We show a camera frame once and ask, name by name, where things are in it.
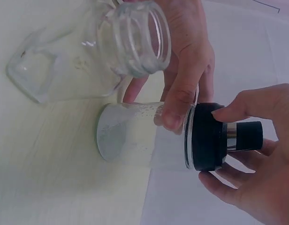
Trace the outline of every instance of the glass bottle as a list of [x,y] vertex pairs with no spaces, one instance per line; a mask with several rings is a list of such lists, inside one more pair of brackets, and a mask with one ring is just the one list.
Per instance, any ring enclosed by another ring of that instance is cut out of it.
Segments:
[[127,76],[164,70],[171,42],[153,1],[85,1],[72,13],[30,34],[7,65],[7,75],[36,102],[104,97]]
[[221,123],[212,111],[216,103],[190,106],[181,128],[162,126],[162,102],[107,105],[99,117],[97,144],[108,162],[183,171],[220,168],[227,152],[258,150],[263,144],[257,122]]

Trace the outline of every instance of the hand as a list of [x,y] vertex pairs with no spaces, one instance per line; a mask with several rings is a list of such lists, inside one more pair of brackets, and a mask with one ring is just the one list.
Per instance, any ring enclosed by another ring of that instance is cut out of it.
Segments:
[[259,151],[231,154],[255,173],[245,173],[228,164],[219,169],[217,174],[236,189],[208,172],[200,173],[199,178],[212,194],[260,222],[289,225],[289,84],[241,92],[228,107],[214,112],[215,119],[222,122],[250,116],[272,120],[279,139],[265,140]]
[[[199,84],[199,102],[212,102],[214,52],[208,41],[206,18],[200,0],[155,0],[163,9],[172,39],[172,57],[164,71],[165,101],[162,120],[169,130],[183,123]],[[148,77],[133,79],[124,102],[133,102]]]

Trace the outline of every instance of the metal band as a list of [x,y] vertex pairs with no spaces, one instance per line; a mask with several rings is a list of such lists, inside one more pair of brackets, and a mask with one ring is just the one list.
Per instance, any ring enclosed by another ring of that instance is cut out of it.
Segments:
[[227,151],[236,151],[237,125],[227,124]]

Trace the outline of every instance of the black knob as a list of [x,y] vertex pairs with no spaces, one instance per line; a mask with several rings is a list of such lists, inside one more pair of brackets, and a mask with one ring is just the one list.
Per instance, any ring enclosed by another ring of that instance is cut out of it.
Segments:
[[263,144],[263,130],[260,121],[237,123],[236,151],[259,150]]

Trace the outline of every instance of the black lid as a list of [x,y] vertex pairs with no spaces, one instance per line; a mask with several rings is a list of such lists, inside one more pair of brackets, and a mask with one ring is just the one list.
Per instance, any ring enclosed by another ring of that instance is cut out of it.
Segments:
[[[217,103],[196,105],[191,150],[193,165],[197,171],[215,171],[224,163],[227,155],[227,124],[216,121],[212,115],[212,111],[222,107]],[[260,121],[237,123],[235,151],[259,150],[262,144]]]
[[237,123],[236,151],[260,150],[263,144],[263,131],[260,121]]
[[196,105],[192,125],[192,160],[197,171],[214,171],[227,155],[227,125],[213,118],[217,103]]

